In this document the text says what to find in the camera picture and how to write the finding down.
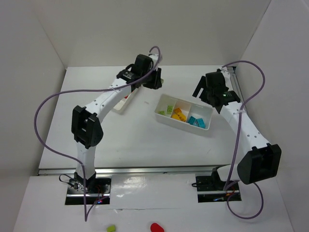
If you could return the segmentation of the teal lego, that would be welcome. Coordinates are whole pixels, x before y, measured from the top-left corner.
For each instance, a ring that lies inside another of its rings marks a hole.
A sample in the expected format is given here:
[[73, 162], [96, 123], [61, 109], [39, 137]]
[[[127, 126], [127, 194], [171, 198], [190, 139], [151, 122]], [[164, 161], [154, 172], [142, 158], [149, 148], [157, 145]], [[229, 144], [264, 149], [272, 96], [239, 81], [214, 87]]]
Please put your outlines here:
[[188, 122], [190, 125], [194, 125], [195, 121], [196, 121], [196, 118], [193, 117], [193, 116], [190, 116], [190, 117], [188, 118], [188, 121], [187, 121], [187, 122]]
[[202, 118], [196, 119], [195, 122], [194, 122], [194, 125], [199, 127], [199, 128], [203, 128], [203, 129], [206, 128], [206, 125], [205, 125], [204, 120]]

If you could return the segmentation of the small yellow lego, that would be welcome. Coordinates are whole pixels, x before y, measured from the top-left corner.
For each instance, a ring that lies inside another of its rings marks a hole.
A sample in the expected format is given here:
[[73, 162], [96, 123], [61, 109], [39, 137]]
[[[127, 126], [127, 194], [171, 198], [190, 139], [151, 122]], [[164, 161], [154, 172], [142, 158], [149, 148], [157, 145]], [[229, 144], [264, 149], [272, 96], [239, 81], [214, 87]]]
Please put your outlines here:
[[175, 112], [176, 114], [180, 114], [180, 113], [182, 113], [182, 111], [181, 111], [181, 109], [180, 109], [180, 108], [176, 108], [176, 109], [174, 109], [174, 112]]

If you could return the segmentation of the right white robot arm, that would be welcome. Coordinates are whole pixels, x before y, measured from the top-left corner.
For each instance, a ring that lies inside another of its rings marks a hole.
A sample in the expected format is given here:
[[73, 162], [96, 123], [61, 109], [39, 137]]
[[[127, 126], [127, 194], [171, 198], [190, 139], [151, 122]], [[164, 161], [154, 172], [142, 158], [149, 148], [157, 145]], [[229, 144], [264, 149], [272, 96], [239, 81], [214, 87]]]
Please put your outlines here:
[[237, 93], [226, 86], [221, 71], [202, 76], [193, 97], [215, 108], [236, 134], [231, 164], [216, 170], [221, 181], [226, 184], [241, 181], [248, 185], [277, 175], [282, 153], [280, 146], [271, 144], [259, 132]]

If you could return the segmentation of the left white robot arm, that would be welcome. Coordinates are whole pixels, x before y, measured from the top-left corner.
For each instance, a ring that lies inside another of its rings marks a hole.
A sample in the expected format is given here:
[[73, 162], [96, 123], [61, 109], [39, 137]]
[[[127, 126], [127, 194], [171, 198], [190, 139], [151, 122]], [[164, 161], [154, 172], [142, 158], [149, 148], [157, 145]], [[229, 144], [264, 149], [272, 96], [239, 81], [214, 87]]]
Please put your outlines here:
[[110, 91], [103, 92], [84, 107], [76, 106], [72, 112], [71, 132], [77, 145], [77, 159], [80, 161], [74, 178], [86, 189], [92, 188], [95, 179], [95, 151], [103, 138], [102, 122], [105, 116], [126, 96], [140, 86], [149, 89], [162, 87], [161, 55], [138, 55], [133, 64], [120, 71]]

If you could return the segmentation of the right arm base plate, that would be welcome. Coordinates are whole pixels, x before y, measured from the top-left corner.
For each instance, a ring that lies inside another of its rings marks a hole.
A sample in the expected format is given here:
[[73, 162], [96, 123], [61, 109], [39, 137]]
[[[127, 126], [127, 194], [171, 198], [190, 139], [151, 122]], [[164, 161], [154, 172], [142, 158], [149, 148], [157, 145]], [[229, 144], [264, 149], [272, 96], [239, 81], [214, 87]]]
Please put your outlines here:
[[210, 174], [197, 175], [191, 184], [197, 190], [199, 203], [217, 203], [230, 201], [241, 201], [239, 185], [234, 184], [228, 190], [224, 190], [225, 181], [219, 178], [217, 168], [213, 168]]

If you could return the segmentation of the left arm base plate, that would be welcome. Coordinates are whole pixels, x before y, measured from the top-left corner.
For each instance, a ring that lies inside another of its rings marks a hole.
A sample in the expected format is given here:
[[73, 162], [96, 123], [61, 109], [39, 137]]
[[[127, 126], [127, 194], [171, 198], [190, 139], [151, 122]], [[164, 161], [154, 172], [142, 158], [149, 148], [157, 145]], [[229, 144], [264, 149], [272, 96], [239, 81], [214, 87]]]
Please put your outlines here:
[[[65, 205], [83, 205], [84, 188], [75, 179], [65, 181], [68, 185]], [[94, 185], [86, 192], [86, 204], [110, 204], [111, 178], [97, 178]]]

